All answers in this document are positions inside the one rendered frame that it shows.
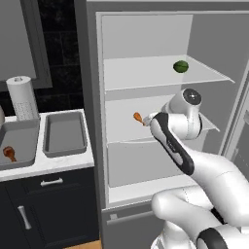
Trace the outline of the glass fridge shelf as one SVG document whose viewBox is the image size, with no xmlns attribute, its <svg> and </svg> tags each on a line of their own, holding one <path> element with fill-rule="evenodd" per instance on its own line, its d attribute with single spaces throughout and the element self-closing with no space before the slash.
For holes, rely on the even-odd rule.
<svg viewBox="0 0 249 249">
<path fill-rule="evenodd" d="M 152 136 L 150 129 L 133 118 L 138 112 L 142 118 L 157 113 L 173 95 L 112 100 L 105 103 L 106 134 L 109 143 L 137 140 Z"/>
<path fill-rule="evenodd" d="M 189 69 L 177 73 L 176 61 L 185 60 Z M 104 83 L 107 90 L 145 89 L 182 84 L 210 83 L 233 80 L 187 54 L 112 58 L 103 61 Z"/>
</svg>

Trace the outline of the white paper towel roll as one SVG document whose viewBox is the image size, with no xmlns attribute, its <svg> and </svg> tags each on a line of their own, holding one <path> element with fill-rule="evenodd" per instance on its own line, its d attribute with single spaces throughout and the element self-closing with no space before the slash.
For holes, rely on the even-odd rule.
<svg viewBox="0 0 249 249">
<path fill-rule="evenodd" d="M 16 76 L 6 81 L 18 121 L 39 119 L 30 77 Z"/>
</svg>

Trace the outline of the green avocado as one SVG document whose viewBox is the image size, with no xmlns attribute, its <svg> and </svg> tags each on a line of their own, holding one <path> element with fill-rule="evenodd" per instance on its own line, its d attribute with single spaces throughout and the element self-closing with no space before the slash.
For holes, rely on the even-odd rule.
<svg viewBox="0 0 249 249">
<path fill-rule="evenodd" d="M 189 63 L 185 60 L 179 60 L 176 61 L 173 64 L 173 69 L 177 72 L 177 73 L 185 73 L 188 71 L 189 69 Z"/>
</svg>

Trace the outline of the grey tupperware container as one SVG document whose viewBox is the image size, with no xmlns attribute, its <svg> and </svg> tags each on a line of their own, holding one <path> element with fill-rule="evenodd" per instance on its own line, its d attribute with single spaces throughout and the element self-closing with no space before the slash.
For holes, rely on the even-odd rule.
<svg viewBox="0 0 249 249">
<path fill-rule="evenodd" d="M 48 158 L 83 154 L 87 147 L 88 141 L 81 112 L 46 116 L 43 152 Z"/>
<path fill-rule="evenodd" d="M 39 136 L 40 121 L 7 122 L 0 128 L 0 171 L 27 167 L 34 163 Z M 4 156 L 3 149 L 11 146 L 16 161 Z"/>
</svg>

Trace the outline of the grey wall cupboard door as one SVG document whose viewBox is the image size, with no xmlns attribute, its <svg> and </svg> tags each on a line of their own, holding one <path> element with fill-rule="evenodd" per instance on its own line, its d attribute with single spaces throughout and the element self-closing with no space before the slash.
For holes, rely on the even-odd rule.
<svg viewBox="0 0 249 249">
<path fill-rule="evenodd" d="M 0 91 L 15 76 L 35 89 L 53 86 L 38 0 L 0 0 Z"/>
</svg>

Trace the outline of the grey fridge door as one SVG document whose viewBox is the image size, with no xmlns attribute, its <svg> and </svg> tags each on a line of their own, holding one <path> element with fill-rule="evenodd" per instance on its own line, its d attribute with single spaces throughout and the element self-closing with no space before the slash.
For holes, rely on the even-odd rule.
<svg viewBox="0 0 249 249">
<path fill-rule="evenodd" d="M 236 146 L 245 124 L 244 116 L 246 111 L 249 109 L 249 70 L 247 71 L 247 75 L 244 80 L 243 89 L 238 96 L 239 98 L 231 120 L 231 126 L 228 131 L 224 147 L 221 150 L 221 154 L 231 161 L 234 161 L 236 158 Z"/>
</svg>

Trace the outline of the grey freezer drawer front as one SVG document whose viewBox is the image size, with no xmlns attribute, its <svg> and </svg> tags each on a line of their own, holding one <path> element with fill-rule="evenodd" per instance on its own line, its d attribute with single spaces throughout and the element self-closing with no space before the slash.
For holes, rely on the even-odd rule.
<svg viewBox="0 0 249 249">
<path fill-rule="evenodd" d="M 102 249 L 150 249 L 153 241 L 160 235 L 163 228 L 163 220 L 155 215 L 107 225 L 107 221 L 150 211 L 116 210 L 102 212 Z"/>
</svg>

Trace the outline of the grey open fridge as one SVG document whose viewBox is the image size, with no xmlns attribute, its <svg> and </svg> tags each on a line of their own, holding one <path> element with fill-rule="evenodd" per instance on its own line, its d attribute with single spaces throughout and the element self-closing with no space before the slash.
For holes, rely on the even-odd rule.
<svg viewBox="0 0 249 249">
<path fill-rule="evenodd" d="M 184 144 L 223 156 L 239 94 L 249 70 L 249 0 L 74 0 L 85 115 L 94 158 L 100 236 L 102 212 L 152 209 L 153 195 L 192 187 L 152 135 L 109 143 L 105 103 L 175 95 L 201 95 L 202 131 Z M 107 90 L 103 61 L 187 54 L 230 77 L 222 82 Z M 249 109 L 231 161 L 249 181 Z"/>
</svg>

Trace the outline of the dark cupboard door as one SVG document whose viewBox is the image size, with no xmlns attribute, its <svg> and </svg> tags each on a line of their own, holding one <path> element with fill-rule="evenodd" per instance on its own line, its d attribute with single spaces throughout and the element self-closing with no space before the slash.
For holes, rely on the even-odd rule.
<svg viewBox="0 0 249 249">
<path fill-rule="evenodd" d="M 15 249 L 12 241 L 12 211 L 6 190 L 0 185 L 0 249 Z"/>
<path fill-rule="evenodd" d="M 64 249 L 99 238 L 93 187 L 13 198 L 13 205 L 31 249 Z M 25 229 L 20 205 L 25 208 L 31 230 Z"/>
</svg>

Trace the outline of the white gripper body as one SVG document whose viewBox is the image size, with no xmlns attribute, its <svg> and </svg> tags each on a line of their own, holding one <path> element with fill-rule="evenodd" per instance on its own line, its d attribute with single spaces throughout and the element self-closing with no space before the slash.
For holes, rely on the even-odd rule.
<svg viewBox="0 0 249 249">
<path fill-rule="evenodd" d="M 153 117 L 156 115 L 156 113 L 152 113 L 152 114 L 149 114 L 148 116 L 146 116 L 144 119 L 143 119 L 143 125 L 144 126 L 149 126 Z"/>
</svg>

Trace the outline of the brown chicken drumstick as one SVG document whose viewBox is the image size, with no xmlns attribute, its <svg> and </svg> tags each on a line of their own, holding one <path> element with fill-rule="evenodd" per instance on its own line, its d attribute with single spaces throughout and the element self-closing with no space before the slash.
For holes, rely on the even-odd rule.
<svg viewBox="0 0 249 249">
<path fill-rule="evenodd" d="M 11 146 L 7 146 L 3 149 L 4 156 L 9 158 L 11 162 L 16 161 L 15 150 Z"/>
<path fill-rule="evenodd" d="M 138 112 L 135 112 L 133 114 L 133 118 L 138 121 L 139 123 L 141 123 L 142 125 L 145 125 L 145 123 L 143 122 L 143 119 L 141 117 L 141 115 Z"/>
</svg>

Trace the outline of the dark drawer front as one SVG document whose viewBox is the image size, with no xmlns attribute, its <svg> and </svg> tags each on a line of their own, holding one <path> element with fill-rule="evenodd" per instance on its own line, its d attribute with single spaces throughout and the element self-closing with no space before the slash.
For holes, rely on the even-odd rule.
<svg viewBox="0 0 249 249">
<path fill-rule="evenodd" d="M 40 183 L 45 181 L 52 181 L 58 178 L 63 179 L 62 184 L 41 187 Z M 44 191 L 60 190 L 73 187 L 86 187 L 94 184 L 93 168 L 82 168 L 76 170 L 69 170 L 57 172 L 53 174 L 40 175 L 22 180 L 22 185 L 27 194 L 36 194 Z"/>
</svg>

